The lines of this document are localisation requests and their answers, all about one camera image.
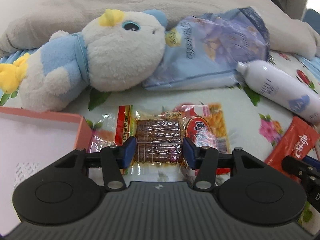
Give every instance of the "white bottle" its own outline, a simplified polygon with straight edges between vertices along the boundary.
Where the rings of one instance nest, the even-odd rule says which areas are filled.
[[[306,121],[320,123],[320,97],[307,85],[263,60],[238,63],[248,87]]]

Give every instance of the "plush toy eye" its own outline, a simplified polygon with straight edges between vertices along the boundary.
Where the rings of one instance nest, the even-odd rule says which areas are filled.
[[[134,22],[124,22],[122,24],[122,28],[124,28],[126,31],[134,31],[134,32],[137,32],[138,30],[140,30],[140,26]]]

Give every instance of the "gray ribbed panel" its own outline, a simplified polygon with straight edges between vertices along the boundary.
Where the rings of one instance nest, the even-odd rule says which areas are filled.
[[[8,240],[311,240],[297,224],[254,227],[233,219],[209,193],[185,182],[132,182],[108,193],[98,209],[58,227],[20,224]]]

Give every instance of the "blue logo on bottle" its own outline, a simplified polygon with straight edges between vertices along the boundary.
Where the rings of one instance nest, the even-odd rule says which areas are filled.
[[[301,98],[289,100],[289,106],[292,112],[301,113],[310,103],[310,97],[308,95],[304,95]]]

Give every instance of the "black circular disc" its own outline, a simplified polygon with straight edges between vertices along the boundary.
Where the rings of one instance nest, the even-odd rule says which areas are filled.
[[[12,196],[21,218],[34,224],[58,225],[85,217],[97,207],[99,186],[81,173],[51,170],[22,182]]]
[[[221,185],[218,198],[233,217],[264,226],[298,219],[306,203],[303,188],[279,172],[236,175]]]

